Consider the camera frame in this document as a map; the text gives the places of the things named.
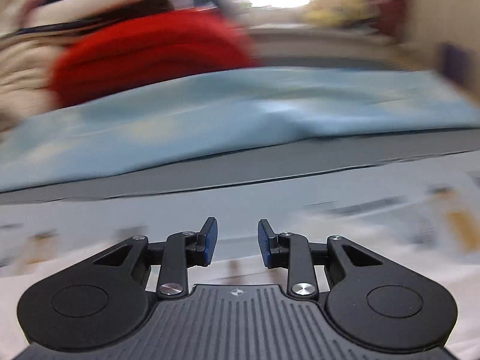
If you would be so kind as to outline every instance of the round metal bolt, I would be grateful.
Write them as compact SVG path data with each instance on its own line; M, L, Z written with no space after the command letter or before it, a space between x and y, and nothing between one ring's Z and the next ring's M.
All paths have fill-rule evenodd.
M309 283L297 283L292 287L292 291L295 292L297 295L311 295L315 292L315 286L312 286Z
M183 291L183 286L178 283L165 283L162 284L158 289L164 295L178 295Z

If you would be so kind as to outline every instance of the stacked fabric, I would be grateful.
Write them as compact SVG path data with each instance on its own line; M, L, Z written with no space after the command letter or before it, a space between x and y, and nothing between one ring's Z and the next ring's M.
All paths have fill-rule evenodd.
M255 66L247 35L217 12L187 5L61 0L16 20L24 28L0 37L0 132L143 85Z

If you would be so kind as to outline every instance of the ribbed gray panel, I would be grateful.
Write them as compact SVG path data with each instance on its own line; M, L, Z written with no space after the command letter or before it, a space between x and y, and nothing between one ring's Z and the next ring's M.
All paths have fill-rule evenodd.
M188 297L157 305L152 318L117 345L59 353L31 345L17 360L452 360L444 349L372 352L348 342L318 306L279 286L199 285Z

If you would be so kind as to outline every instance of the blue fabric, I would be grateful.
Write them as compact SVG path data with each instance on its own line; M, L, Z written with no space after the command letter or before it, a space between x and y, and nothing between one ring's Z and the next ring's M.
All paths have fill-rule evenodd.
M28 119L0 146L0 190L309 137L460 127L480 127L479 110L431 72L208 73Z

